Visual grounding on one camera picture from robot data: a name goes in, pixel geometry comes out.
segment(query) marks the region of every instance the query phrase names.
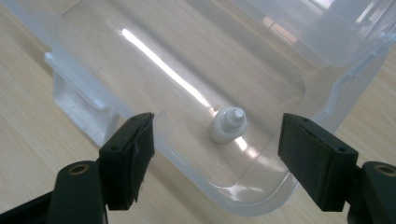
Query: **transparent plastic box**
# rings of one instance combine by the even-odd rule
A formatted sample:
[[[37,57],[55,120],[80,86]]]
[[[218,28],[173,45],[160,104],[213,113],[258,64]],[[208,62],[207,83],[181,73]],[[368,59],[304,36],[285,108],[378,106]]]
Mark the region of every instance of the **transparent plastic box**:
[[[335,131],[395,39],[385,0],[0,2],[51,47],[55,101],[98,146],[154,112],[156,149],[241,216],[298,184],[276,154],[283,113]],[[219,144],[209,130],[226,106],[245,110],[247,130]]]

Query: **small white bottle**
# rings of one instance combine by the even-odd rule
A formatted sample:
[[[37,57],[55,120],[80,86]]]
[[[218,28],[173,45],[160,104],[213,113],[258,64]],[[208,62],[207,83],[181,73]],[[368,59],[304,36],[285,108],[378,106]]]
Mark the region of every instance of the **small white bottle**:
[[[245,111],[238,107],[222,108],[212,121],[210,134],[221,144],[242,136],[248,126]]]

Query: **plastic container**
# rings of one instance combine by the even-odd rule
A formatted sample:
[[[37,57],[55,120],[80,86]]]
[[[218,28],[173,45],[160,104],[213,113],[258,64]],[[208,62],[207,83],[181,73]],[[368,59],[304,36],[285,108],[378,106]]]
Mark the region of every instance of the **plastic container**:
[[[297,186],[276,155],[283,113],[335,131],[394,38],[390,1],[366,6],[383,12],[367,38],[362,28],[343,38],[322,32],[354,27],[352,17],[333,21],[348,15],[331,9],[338,1],[295,1],[299,20],[282,7],[290,1],[0,2],[52,48],[45,60],[54,70],[54,98],[98,146],[121,118],[154,112],[156,149],[211,200],[242,216],[278,208]],[[327,4],[321,16],[311,6],[318,2]],[[211,123],[228,106],[245,111],[247,129],[219,144]]]

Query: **wooden table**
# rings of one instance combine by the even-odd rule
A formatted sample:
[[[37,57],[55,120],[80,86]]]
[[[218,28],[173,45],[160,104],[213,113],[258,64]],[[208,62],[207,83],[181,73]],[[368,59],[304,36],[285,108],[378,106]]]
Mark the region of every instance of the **wooden table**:
[[[97,147],[51,98],[49,49],[0,7],[0,213],[49,192],[57,172],[95,160]],[[336,135],[365,161],[396,163],[396,46]],[[109,212],[110,223],[346,223],[322,213],[304,189],[262,217],[237,217],[210,202],[160,153],[148,169],[139,202]]]

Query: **clear plastic bin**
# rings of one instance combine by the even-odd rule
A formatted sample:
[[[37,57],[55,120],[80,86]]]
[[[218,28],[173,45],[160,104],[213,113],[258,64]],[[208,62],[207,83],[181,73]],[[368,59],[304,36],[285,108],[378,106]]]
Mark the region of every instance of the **clear plastic bin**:
[[[290,1],[0,2],[52,48],[45,60],[54,70],[54,98],[98,146],[120,119],[154,112],[156,149],[215,203],[242,216],[278,208],[297,186],[276,155],[283,113],[335,131],[394,38],[394,19],[383,19],[370,28],[377,42],[352,48],[362,31],[339,45],[341,37],[322,39],[322,30],[351,25],[329,19],[343,12],[331,10],[337,1],[326,1],[321,16],[314,1],[295,1],[306,23],[281,7]],[[381,18],[394,15],[393,2],[375,2],[389,3],[374,5],[388,6]],[[218,144],[209,129],[225,106],[245,110],[247,131]]]

